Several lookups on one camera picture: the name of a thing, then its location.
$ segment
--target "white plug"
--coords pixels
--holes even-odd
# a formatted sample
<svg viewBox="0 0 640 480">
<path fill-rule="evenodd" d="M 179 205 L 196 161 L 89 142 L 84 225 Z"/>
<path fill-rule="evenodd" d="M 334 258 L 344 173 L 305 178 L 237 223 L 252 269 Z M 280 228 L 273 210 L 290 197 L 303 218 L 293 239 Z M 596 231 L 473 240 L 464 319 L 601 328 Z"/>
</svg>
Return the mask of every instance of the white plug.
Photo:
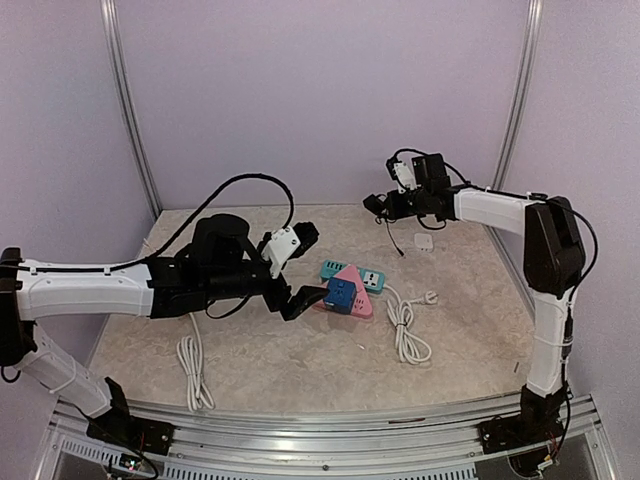
<svg viewBox="0 0 640 480">
<path fill-rule="evenodd" d="M 420 305 L 435 305 L 438 303 L 438 294 L 433 290 L 429 290 L 422 297 L 411 300 L 411 303 L 419 303 Z"/>
<path fill-rule="evenodd" d="M 544 461 L 544 462 L 542 462 L 542 463 L 540 463 L 540 464 L 538 465 L 538 471 L 540 472 L 540 476 L 541 476 L 541 477 L 542 477 L 542 472 L 543 472 L 546 468 L 548 468 L 548 467 L 550 467 L 551 465 L 553 465 L 553 463 L 554 463 L 554 462 L 553 462 L 553 460 L 551 459 L 551 457 L 549 457 L 549 456 L 547 455 L 547 457 L 546 457 L 545 461 Z"/>
</svg>

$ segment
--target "wire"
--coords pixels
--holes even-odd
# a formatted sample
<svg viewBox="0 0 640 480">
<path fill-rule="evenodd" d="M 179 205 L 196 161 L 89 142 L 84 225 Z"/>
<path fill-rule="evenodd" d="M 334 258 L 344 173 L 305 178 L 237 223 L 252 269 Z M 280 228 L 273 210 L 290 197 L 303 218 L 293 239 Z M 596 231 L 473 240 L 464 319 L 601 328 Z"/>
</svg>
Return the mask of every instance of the wire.
<svg viewBox="0 0 640 480">
<path fill-rule="evenodd" d="M 593 267 L 595 267 L 596 262 L 598 261 L 598 255 L 600 254 L 600 245 L 598 242 L 598 235 L 596 234 L 596 231 L 593 228 L 593 225 L 591 225 L 591 222 L 589 222 L 589 220 L 587 220 L 585 216 L 582 215 L 580 212 L 577 212 L 574 209 L 567 207 L 565 205 L 562 205 L 561 203 L 556 202 L 554 200 L 547 200 L 547 203 L 550 205 L 555 205 L 556 207 L 560 207 L 566 212 L 569 212 L 572 215 L 579 218 L 580 221 L 582 221 L 582 223 L 584 223 L 584 225 L 589 230 L 589 233 L 591 234 L 591 239 L 593 240 L 593 257 L 591 258 L 591 262 L 589 262 L 589 266 L 586 268 L 584 273 L 580 275 L 580 278 L 578 279 L 578 281 L 573 287 L 573 290 L 571 290 L 571 293 L 569 294 L 569 313 L 571 313 L 571 310 L 572 310 L 571 303 L 573 301 L 574 295 L 576 294 L 576 290 L 578 289 L 580 284 L 584 281 L 584 279 L 587 278 L 587 275 L 591 273 L 591 271 L 593 270 Z"/>
<path fill-rule="evenodd" d="M 180 365 L 182 365 L 182 369 L 187 375 L 187 407 L 190 412 L 196 412 L 204 408 L 213 410 L 216 407 L 216 403 L 209 388 L 204 383 L 202 374 L 204 363 L 202 337 L 200 336 L 195 315 L 190 313 L 189 317 L 191 318 L 196 338 L 194 340 L 191 335 L 187 335 L 182 337 L 176 345 L 178 360 L 180 360 Z"/>
<path fill-rule="evenodd" d="M 398 255 L 400 255 L 401 257 L 404 257 L 404 252 L 400 249 L 400 247 L 396 243 L 395 239 L 393 238 L 393 235 L 391 235 L 391 229 L 389 228 L 389 224 L 390 223 L 395 223 L 395 220 L 394 221 L 390 221 L 386 217 L 376 217 L 376 223 L 378 225 L 380 225 L 383 220 L 384 220 L 385 225 L 387 226 L 387 233 L 389 234 L 389 238 L 391 239 L 391 243 L 393 243 L 393 246 L 396 247 Z"/>
<path fill-rule="evenodd" d="M 417 153 L 418 155 L 422 155 L 422 156 L 427 156 L 429 155 L 428 153 L 422 152 L 420 150 L 416 150 L 415 148 L 401 148 L 400 150 L 397 150 L 396 153 L 393 154 L 393 156 L 391 158 L 398 158 L 398 155 L 402 154 L 402 153 Z M 464 175 L 462 175 L 462 173 L 460 173 L 460 171 L 455 168 L 453 165 L 447 163 L 447 162 L 443 162 L 444 166 L 447 167 L 449 170 L 451 170 L 453 173 L 456 174 L 456 176 L 460 179 L 460 181 L 462 183 L 466 183 L 468 184 L 469 181 L 464 177 Z M 406 189 L 406 187 L 404 187 L 401 183 L 399 183 L 399 185 L 403 188 Z"/>
<path fill-rule="evenodd" d="M 220 195 L 223 192 L 224 189 L 226 189 L 229 185 L 233 183 L 239 182 L 241 180 L 248 180 L 248 179 L 265 180 L 271 183 L 275 183 L 284 191 L 285 195 L 287 196 L 287 200 L 289 201 L 289 215 L 284 225 L 282 226 L 282 228 L 287 228 L 291 223 L 291 220 L 293 220 L 293 213 L 294 213 L 293 194 L 291 193 L 291 190 L 289 190 L 289 187 L 287 187 L 287 185 L 282 180 L 276 177 L 273 177 L 271 175 L 267 175 L 264 173 L 243 173 L 242 175 L 236 175 L 235 177 L 230 178 L 226 182 L 222 183 L 218 188 L 216 188 L 216 190 L 211 195 L 209 195 L 209 197 L 204 202 L 202 202 L 202 204 L 200 204 L 200 206 L 197 209 L 195 209 L 191 215 L 189 215 L 189 217 L 184 221 L 184 223 L 180 225 L 180 227 L 178 227 L 178 229 L 173 233 L 173 235 L 171 235 L 169 240 L 167 240 L 164 243 L 164 245 L 162 245 L 158 250 L 138 260 L 133 260 L 131 262 L 114 265 L 111 267 L 111 271 L 124 270 L 125 268 L 131 268 L 162 255 L 178 239 L 178 237 L 182 235 L 182 232 L 185 231 L 185 229 L 198 217 L 198 215 L 200 215 L 202 211 L 205 208 L 207 208 L 207 206 L 209 206 L 209 204 L 213 200 L 215 200 L 216 197 L 218 197 L 218 195 Z M 27 272 L 30 271 L 29 267 L 24 267 L 24 266 L 14 267 L 12 265 L 2 265 L 2 267 L 16 268 L 17 270 L 27 271 Z M 103 271 L 104 271 L 104 268 L 100 268 L 100 267 L 38 267 L 36 268 L 36 272 L 39 272 L 39 273 L 100 273 Z"/>
<path fill-rule="evenodd" d="M 492 188 L 483 188 L 480 187 L 474 183 L 471 182 L 466 182 L 467 183 L 467 187 L 468 188 L 473 188 L 474 190 L 478 190 L 480 192 L 485 192 L 485 193 L 493 193 L 495 195 L 501 195 L 503 197 L 509 197 L 509 198 L 518 198 L 520 200 L 531 200 L 531 196 L 529 195 L 522 195 L 521 193 L 511 193 L 511 192 L 503 192 L 501 190 L 493 190 Z"/>
<path fill-rule="evenodd" d="M 230 316 L 231 316 L 231 315 L 233 315 L 234 313 L 236 313 L 236 312 L 240 311 L 240 309 L 241 309 L 242 307 L 244 307 L 244 306 L 247 304 L 247 302 L 249 301 L 249 299 L 250 299 L 250 298 L 251 298 L 251 296 L 244 297 L 242 300 L 240 300 L 240 303 L 238 303 L 238 304 L 237 304 L 235 307 L 233 307 L 231 310 L 229 310 L 228 312 L 223 313 L 222 315 L 218 315 L 218 316 L 214 316 L 214 315 L 211 315 L 211 314 L 209 313 L 209 307 L 210 307 L 211 305 L 213 305 L 213 302 L 211 302 L 209 305 L 207 305 L 207 308 L 205 309 L 204 313 L 205 313 L 205 315 L 206 315 L 207 317 L 209 317 L 209 318 L 210 318 L 210 319 L 212 319 L 212 320 L 221 320 L 221 319 L 223 319 L 223 318 L 230 317 Z"/>
<path fill-rule="evenodd" d="M 558 442 L 551 432 L 549 432 L 549 440 L 551 440 L 551 446 L 553 447 L 552 457 L 554 457 L 558 454 Z"/>
<path fill-rule="evenodd" d="M 6 383 L 16 383 L 18 381 L 18 379 L 20 378 L 20 375 L 22 375 L 22 371 L 18 370 L 18 373 L 16 373 L 16 376 L 13 378 L 7 378 L 7 376 L 4 373 L 4 368 L 2 367 L 0 368 L 0 376 L 2 377 L 2 379 L 6 382 Z"/>
<path fill-rule="evenodd" d="M 107 480 L 136 480 L 135 476 L 131 476 L 131 475 L 127 476 L 121 473 L 120 471 L 116 471 L 116 473 L 114 473 L 111 457 L 109 457 L 109 464 L 106 468 L 102 463 L 100 464 L 100 466 L 102 467 L 102 471 L 107 476 Z M 148 480 L 147 477 L 138 477 L 138 479 L 141 479 L 141 478 L 145 478 L 145 480 Z"/>
<path fill-rule="evenodd" d="M 517 477 L 517 478 L 523 478 L 524 480 L 535 480 L 535 479 L 541 479 L 542 477 L 540 476 L 540 472 L 537 471 L 535 472 L 533 475 L 531 476 L 524 476 L 519 474 L 516 469 L 513 467 L 513 464 L 511 462 L 518 460 L 519 455 L 514 455 L 514 456 L 510 456 L 507 454 L 506 459 L 507 459 L 507 465 L 509 465 L 509 468 L 511 469 L 511 472 L 513 472 L 513 474 Z"/>
<path fill-rule="evenodd" d="M 567 438 L 567 432 L 569 431 L 569 424 L 571 423 L 571 399 L 569 398 L 569 382 L 567 381 L 567 364 L 562 364 L 562 385 L 564 387 L 565 401 L 567 403 L 567 420 L 564 424 L 564 430 L 562 431 L 562 437 L 560 437 L 560 442 L 558 443 L 558 447 L 554 452 L 552 458 L 555 460 L 560 455 L 560 450 L 562 450 L 562 446 L 564 445 L 564 441 Z"/>
<path fill-rule="evenodd" d="M 389 321 L 396 329 L 395 346 L 398 350 L 400 361 L 411 365 L 428 362 L 431 359 L 431 347 L 427 342 L 409 331 L 415 318 L 411 305 L 414 303 L 423 305 L 435 304 L 437 297 L 433 293 L 427 293 L 422 298 L 403 300 L 398 291 L 388 283 L 385 283 L 383 288 L 389 290 L 396 300 L 394 304 L 391 299 L 387 299 L 387 315 L 389 316 Z M 426 350 L 425 353 L 420 351 L 421 346 Z"/>
<path fill-rule="evenodd" d="M 96 423 L 93 418 L 89 417 L 87 414 L 85 414 L 82 410 L 80 410 L 79 407 L 77 407 L 76 405 L 73 405 L 76 410 L 78 410 L 80 412 L 80 415 L 82 415 L 85 420 L 87 422 L 89 422 L 91 425 L 93 425 L 95 428 L 97 428 L 98 430 L 100 430 L 102 433 L 104 433 L 106 436 L 108 436 L 111 441 L 113 443 L 115 443 L 116 445 L 122 447 L 122 448 L 126 448 L 129 452 L 133 453 L 135 456 L 138 457 L 138 459 L 142 462 L 146 462 L 147 465 L 149 465 L 151 467 L 151 469 L 153 470 L 153 476 L 152 477 L 143 477 L 143 476 L 138 476 L 138 477 L 128 477 L 129 480 L 156 480 L 158 477 L 160 477 L 160 472 L 158 471 L 158 467 L 156 467 L 155 463 L 153 463 L 151 460 L 149 460 L 146 455 L 144 455 L 142 453 L 142 451 L 140 450 L 135 450 L 133 448 L 131 448 L 130 446 L 128 446 L 126 443 L 121 442 L 119 439 L 117 439 L 111 432 L 105 430 L 104 428 L 102 428 L 102 426 L 100 426 L 98 423 Z"/>
<path fill-rule="evenodd" d="M 442 224 L 437 227 L 430 227 L 429 225 L 426 225 L 425 223 L 423 223 L 420 217 L 416 217 L 416 218 L 418 219 L 418 223 L 422 225 L 422 228 L 424 228 L 425 230 L 431 230 L 431 231 L 437 232 L 438 230 L 443 230 L 447 226 L 446 220 L 443 220 Z"/>
</svg>

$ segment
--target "blue power strip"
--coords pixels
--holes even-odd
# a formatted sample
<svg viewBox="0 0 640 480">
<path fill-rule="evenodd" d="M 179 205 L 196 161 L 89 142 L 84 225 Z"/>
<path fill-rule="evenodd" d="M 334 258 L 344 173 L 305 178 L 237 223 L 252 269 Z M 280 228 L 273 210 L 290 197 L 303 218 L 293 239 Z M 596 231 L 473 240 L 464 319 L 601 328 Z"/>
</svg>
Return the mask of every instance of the blue power strip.
<svg viewBox="0 0 640 480">
<path fill-rule="evenodd" d="M 346 267 L 348 263 L 340 263 L 335 262 L 333 260 L 325 260 L 322 264 L 322 270 L 320 271 L 320 278 L 323 282 L 326 282 L 331 277 L 333 277 L 336 273 Z M 362 278 L 362 283 L 364 283 L 364 288 L 369 293 L 380 293 L 382 292 L 382 287 L 384 286 L 384 273 L 378 272 L 376 270 L 369 270 L 368 268 L 358 267 L 358 272 L 360 272 L 360 278 Z"/>
</svg>

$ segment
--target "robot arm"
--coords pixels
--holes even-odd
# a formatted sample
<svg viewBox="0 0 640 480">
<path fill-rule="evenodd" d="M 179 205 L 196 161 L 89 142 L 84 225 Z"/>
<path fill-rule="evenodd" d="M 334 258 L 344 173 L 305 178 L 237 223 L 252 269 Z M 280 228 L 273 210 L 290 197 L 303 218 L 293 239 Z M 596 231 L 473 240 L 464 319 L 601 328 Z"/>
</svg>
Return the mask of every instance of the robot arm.
<svg viewBox="0 0 640 480">
<path fill-rule="evenodd" d="M 317 241 L 313 224 L 268 233 L 257 248 L 248 233 L 243 219 L 214 215 L 197 223 L 192 242 L 176 256 L 150 255 L 125 268 L 23 260 L 18 248 L 6 249 L 0 257 L 0 365 L 36 378 L 78 407 L 90 419 L 90 437 L 130 448 L 145 438 L 145 450 L 166 454 L 173 427 L 131 416 L 121 387 L 79 364 L 36 320 L 92 313 L 177 317 L 217 300 L 255 295 L 293 320 L 326 296 L 326 289 L 312 286 L 292 296 L 281 274 L 287 260 Z"/>
<path fill-rule="evenodd" d="M 413 172 L 398 159 L 404 152 L 419 155 L 413 158 Z M 573 341 L 571 310 L 585 264 L 569 201 L 481 189 L 461 175 L 462 184 L 452 185 L 446 172 L 451 167 L 440 154 L 403 149 L 386 166 L 398 189 L 370 195 L 363 202 L 378 218 L 435 215 L 439 221 L 475 222 L 524 237 L 523 270 L 535 307 L 531 370 L 522 389 L 520 414 L 480 424 L 480 437 L 485 453 L 494 453 L 559 436 L 559 410 L 567 398 L 565 365 Z"/>
</svg>

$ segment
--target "purple wall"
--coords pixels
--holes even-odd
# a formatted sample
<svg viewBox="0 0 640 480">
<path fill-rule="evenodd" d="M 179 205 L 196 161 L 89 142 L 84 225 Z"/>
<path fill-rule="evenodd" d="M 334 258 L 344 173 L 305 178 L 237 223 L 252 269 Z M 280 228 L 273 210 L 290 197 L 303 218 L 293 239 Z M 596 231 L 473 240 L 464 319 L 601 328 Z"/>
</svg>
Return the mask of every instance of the purple wall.
<svg viewBox="0 0 640 480">
<path fill-rule="evenodd" d="M 30 258 L 131 258 L 151 226 L 122 124 L 99 2 L 0 7 L 0 248 Z M 85 360 L 103 317 L 41 324 Z M 54 403 L 23 376 L 0 384 L 0 478 L 23 480 Z"/>
<path fill-rule="evenodd" d="M 443 152 L 489 182 L 527 2 L 118 2 L 142 137 L 166 208 L 221 181 L 275 174 L 302 203 L 391 186 L 396 148 Z M 284 203 L 270 186 L 221 204 Z"/>
<path fill-rule="evenodd" d="M 565 195 L 596 228 L 601 256 L 577 295 L 570 378 L 593 393 L 631 479 L 640 472 L 640 7 L 615 4 L 545 3 L 505 188 Z M 520 242 L 507 241 L 520 261 Z"/>
</svg>

